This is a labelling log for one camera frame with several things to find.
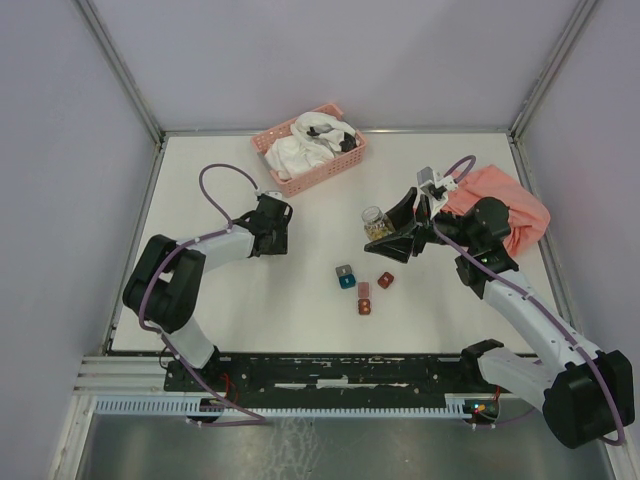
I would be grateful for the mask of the glass pill bottle yellow pills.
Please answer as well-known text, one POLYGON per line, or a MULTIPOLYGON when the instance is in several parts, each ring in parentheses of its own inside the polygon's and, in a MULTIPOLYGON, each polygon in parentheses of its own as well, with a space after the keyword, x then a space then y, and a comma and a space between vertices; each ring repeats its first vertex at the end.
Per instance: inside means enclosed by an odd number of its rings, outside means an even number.
POLYGON ((388 216, 377 206, 370 206, 363 210, 361 219, 364 232, 370 242, 380 240, 395 232, 395 228, 388 216))

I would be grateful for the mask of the grey pill box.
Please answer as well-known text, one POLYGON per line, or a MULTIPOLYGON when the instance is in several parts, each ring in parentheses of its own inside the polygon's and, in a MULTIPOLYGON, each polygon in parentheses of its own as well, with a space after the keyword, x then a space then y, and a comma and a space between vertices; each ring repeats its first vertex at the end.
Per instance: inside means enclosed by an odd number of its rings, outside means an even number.
POLYGON ((350 265, 341 265, 336 267, 335 271, 338 277, 342 277, 345 275, 350 275, 352 273, 352 268, 350 265))

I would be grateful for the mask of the teal pill box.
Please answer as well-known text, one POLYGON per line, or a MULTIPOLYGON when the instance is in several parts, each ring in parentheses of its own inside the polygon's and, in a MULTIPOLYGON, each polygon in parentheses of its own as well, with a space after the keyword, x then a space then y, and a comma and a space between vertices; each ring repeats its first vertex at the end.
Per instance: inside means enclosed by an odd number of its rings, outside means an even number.
POLYGON ((341 275, 338 280, 342 289, 354 288, 357 284, 356 278, 353 274, 341 275))

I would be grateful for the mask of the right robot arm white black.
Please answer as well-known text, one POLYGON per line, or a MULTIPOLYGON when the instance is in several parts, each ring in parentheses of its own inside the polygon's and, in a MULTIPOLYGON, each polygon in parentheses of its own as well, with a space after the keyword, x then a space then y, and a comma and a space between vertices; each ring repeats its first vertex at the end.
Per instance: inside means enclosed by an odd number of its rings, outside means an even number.
POLYGON ((428 244, 453 248, 460 281, 537 357, 526 360, 493 339, 476 343, 461 353, 463 386, 481 391, 492 385, 516 395, 568 448, 593 440, 624 444, 635 420, 631 363, 620 351, 605 352, 587 340, 540 299, 503 244, 510 232, 506 204, 483 197, 463 215, 434 214, 428 197, 411 188, 388 214, 393 233, 366 244, 365 252, 407 263, 428 244))

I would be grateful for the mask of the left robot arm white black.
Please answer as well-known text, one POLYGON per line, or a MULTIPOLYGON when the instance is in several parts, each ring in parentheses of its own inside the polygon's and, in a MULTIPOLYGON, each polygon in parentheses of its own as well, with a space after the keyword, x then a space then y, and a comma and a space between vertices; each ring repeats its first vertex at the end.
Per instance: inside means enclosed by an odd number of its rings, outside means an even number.
POLYGON ((165 235, 145 245, 124 288, 124 306, 141 327, 158 333, 188 363, 187 379, 209 390, 221 378, 218 354, 195 319, 203 276, 230 262, 284 255, 293 208, 274 193, 261 194, 255 209, 232 221, 232 228, 180 243, 165 235))

